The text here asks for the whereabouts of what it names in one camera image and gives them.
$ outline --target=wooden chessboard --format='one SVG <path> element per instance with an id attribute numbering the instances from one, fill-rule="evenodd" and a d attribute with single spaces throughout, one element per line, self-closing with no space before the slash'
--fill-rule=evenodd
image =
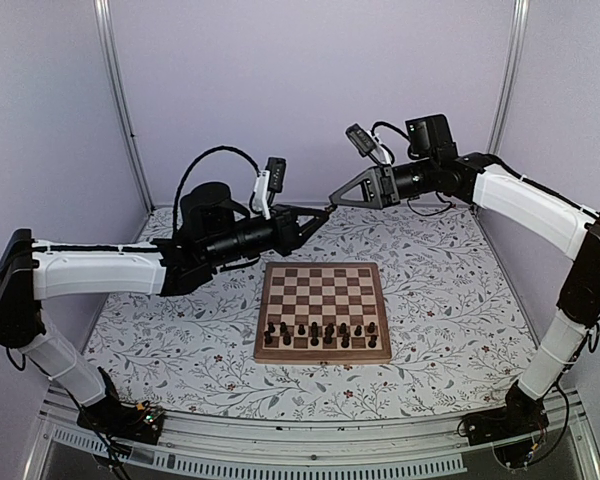
<path id="1" fill-rule="evenodd" d="M 291 342 L 280 332 L 284 322 Z M 318 326 L 318 344 L 311 344 L 311 325 Z M 271 341 L 265 332 L 273 324 Z M 342 346 L 342 324 L 350 342 Z M 373 332 L 369 332 L 371 323 Z M 325 330 L 333 324 L 330 344 Z M 356 327 L 362 327 L 355 335 Z M 376 344 L 371 347 L 371 335 Z M 279 364 L 383 364 L 391 360 L 389 326 L 378 266 L 375 263 L 269 263 L 264 280 L 256 332 L 257 363 Z"/>

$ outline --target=vent grille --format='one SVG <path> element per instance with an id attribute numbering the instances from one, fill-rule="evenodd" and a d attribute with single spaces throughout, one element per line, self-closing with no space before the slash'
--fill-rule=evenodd
<path id="1" fill-rule="evenodd" d="M 102 442 L 89 432 L 56 426 L 54 440 L 84 452 L 106 456 Z M 467 471 L 460 454 L 384 465 L 342 467 L 258 466 L 164 452 L 154 452 L 146 461 L 129 459 L 124 455 L 119 457 L 142 467 L 209 480 L 402 480 L 435 478 Z"/>

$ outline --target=robotic arm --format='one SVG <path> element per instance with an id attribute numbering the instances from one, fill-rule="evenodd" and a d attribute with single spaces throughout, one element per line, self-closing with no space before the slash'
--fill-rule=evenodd
<path id="1" fill-rule="evenodd" d="M 495 155 L 458 156 L 444 115 L 410 120 L 406 127 L 411 144 L 408 155 L 415 162 L 396 167 L 378 164 L 330 199 L 334 205 L 383 209 L 401 199 L 442 193 L 509 217 L 573 261 L 551 326 L 507 393 L 506 406 L 469 414 L 463 420 L 472 445 L 546 428 L 542 399 L 575 362 L 600 316 L 600 213 L 525 179 Z M 379 148 L 378 138 L 357 125 L 346 134 L 362 156 Z M 356 188 L 361 189 L 362 199 L 347 199 Z"/>
<path id="2" fill-rule="evenodd" d="M 34 240 L 30 230 L 17 230 L 0 260 L 0 345 L 18 349 L 70 392 L 80 406 L 80 426 L 156 444 L 163 410 L 149 402 L 121 403 L 109 375 L 76 351 L 41 302 L 74 293 L 186 295 L 218 270 L 256 263 L 261 252 L 289 255 L 328 220 L 333 208 L 271 206 L 282 189 L 284 167 L 284 159 L 270 159 L 268 169 L 259 172 L 251 202 L 256 216 L 231 199 L 224 183 L 199 185 L 182 198 L 182 226 L 169 239 L 66 245 Z M 299 217 L 310 219 L 301 224 Z M 240 259 L 247 262 L 232 263 Z"/>

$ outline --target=chessboard border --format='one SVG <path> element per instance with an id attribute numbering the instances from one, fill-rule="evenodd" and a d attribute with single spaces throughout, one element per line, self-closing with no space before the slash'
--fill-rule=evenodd
<path id="1" fill-rule="evenodd" d="M 382 338 L 382 348 L 378 350 L 313 350 L 303 351 L 302 358 L 297 358 L 297 350 L 267 349 L 260 336 L 266 325 L 267 303 L 271 287 L 271 276 L 274 268 L 369 268 L 373 279 L 376 297 L 378 329 Z M 375 262 L 270 262 L 266 264 L 264 288 L 256 328 L 254 359 L 256 363 L 278 365 L 384 365 L 391 361 L 391 338 L 389 337 L 389 321 L 385 307 L 380 270 Z"/>

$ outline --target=floral pattern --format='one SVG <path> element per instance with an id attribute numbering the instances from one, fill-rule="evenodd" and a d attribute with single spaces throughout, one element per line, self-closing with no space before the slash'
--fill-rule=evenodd
<path id="1" fill-rule="evenodd" d="M 167 237 L 170 209 L 144 239 Z M 376 262 L 393 359 L 378 366 L 260 365 L 254 330 L 268 261 Z M 287 420 L 436 415 L 498 404 L 535 351 L 471 212 L 419 217 L 339 208 L 300 250 L 220 273 L 184 297 L 112 294 L 87 348 L 129 401 Z"/>

